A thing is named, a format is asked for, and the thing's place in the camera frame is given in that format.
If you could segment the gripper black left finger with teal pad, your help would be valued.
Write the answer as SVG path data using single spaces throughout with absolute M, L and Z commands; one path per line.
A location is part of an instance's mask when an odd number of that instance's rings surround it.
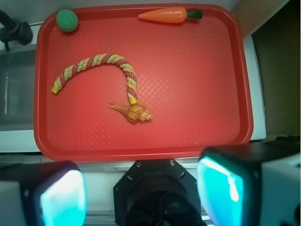
M 2 226 L 82 226 L 87 185 L 71 161 L 0 166 Z

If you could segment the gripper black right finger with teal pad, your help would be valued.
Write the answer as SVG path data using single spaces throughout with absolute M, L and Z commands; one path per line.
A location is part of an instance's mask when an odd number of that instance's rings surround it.
M 295 143 L 208 147 L 197 166 L 201 204 L 216 226 L 298 226 L 300 165 Z

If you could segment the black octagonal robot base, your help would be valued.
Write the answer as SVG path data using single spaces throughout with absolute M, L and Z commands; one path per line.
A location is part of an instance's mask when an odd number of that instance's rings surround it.
M 118 226 L 204 226 L 197 181 L 175 160 L 136 161 L 113 187 Z

